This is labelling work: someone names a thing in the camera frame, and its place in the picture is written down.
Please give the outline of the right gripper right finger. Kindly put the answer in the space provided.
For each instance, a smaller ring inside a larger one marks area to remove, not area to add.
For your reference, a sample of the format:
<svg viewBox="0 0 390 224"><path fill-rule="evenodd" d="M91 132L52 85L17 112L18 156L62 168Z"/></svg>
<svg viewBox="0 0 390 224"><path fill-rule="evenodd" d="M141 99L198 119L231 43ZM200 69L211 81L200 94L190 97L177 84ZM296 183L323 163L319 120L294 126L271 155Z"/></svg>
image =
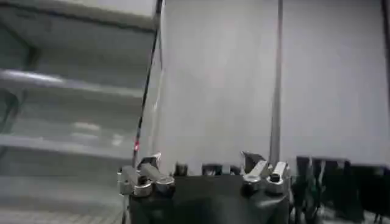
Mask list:
<svg viewBox="0 0 390 224"><path fill-rule="evenodd" d="M290 188L290 168L287 162L272 165L257 153L241 152L244 158L243 189L248 194L264 190L271 195L281 195Z"/></svg>

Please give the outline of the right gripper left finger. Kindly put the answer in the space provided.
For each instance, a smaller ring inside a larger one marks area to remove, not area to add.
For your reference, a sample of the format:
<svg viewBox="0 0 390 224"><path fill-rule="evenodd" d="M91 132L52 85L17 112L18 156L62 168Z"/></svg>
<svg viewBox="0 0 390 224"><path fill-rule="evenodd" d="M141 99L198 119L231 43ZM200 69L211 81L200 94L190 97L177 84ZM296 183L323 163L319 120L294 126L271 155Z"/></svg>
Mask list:
<svg viewBox="0 0 390 224"><path fill-rule="evenodd" d="M118 187L121 195L148 197L153 192L170 197L174 194L176 181L174 177L161 173L158 169L161 153L144 157L133 167L122 166L118 170Z"/></svg>

